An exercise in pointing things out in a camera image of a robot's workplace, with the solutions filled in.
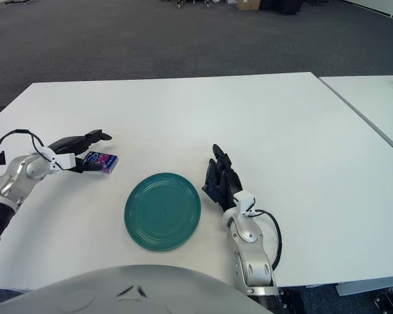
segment green plate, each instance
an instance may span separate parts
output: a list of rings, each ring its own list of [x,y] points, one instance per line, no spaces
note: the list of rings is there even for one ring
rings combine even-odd
[[[140,182],[125,205],[125,226],[145,249],[167,251],[189,239],[198,226],[201,202],[194,186],[174,173]]]

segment white table surface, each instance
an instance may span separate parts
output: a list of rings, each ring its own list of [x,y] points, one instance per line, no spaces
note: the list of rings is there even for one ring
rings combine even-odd
[[[200,189],[213,143],[280,223],[279,286],[393,276],[393,149],[311,73],[32,84],[0,114],[0,136],[14,128],[46,144],[101,128],[113,140],[90,149],[120,161],[110,175],[66,171],[35,187],[3,233],[0,288],[127,264],[231,283],[222,210]],[[10,160],[31,143],[13,135],[3,148]],[[131,240],[123,215],[132,189],[163,171],[194,184],[202,214],[190,240],[156,253]],[[273,225],[258,221],[273,260]]]
[[[393,75],[320,79],[393,146]]]

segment cardboard box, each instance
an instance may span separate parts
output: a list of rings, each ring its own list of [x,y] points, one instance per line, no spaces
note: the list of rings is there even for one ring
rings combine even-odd
[[[261,0],[237,0],[239,10],[259,10]]]

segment small box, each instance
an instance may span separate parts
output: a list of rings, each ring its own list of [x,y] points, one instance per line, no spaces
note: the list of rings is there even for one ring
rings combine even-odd
[[[259,10],[261,0],[237,0],[239,10]]]
[[[88,152],[86,157],[84,157],[86,162],[96,162],[103,166],[102,172],[111,173],[113,168],[118,162],[118,156],[104,154],[102,152]]]

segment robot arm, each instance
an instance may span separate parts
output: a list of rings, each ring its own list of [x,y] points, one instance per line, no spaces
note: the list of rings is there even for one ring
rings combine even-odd
[[[223,226],[227,229],[227,242],[233,252],[234,285],[265,307],[278,308],[280,295],[273,269],[263,249],[262,231],[253,219],[259,216],[253,208],[255,198],[243,190],[227,154],[217,145],[213,146],[213,152],[217,162],[210,160],[202,189],[225,211]]]
[[[0,239],[33,187],[48,174],[61,170],[79,173],[102,170],[102,165],[75,157],[101,139],[110,140],[111,137],[101,130],[95,130],[85,136],[63,138],[49,147],[35,147],[33,154],[15,158],[5,174],[0,176]]]

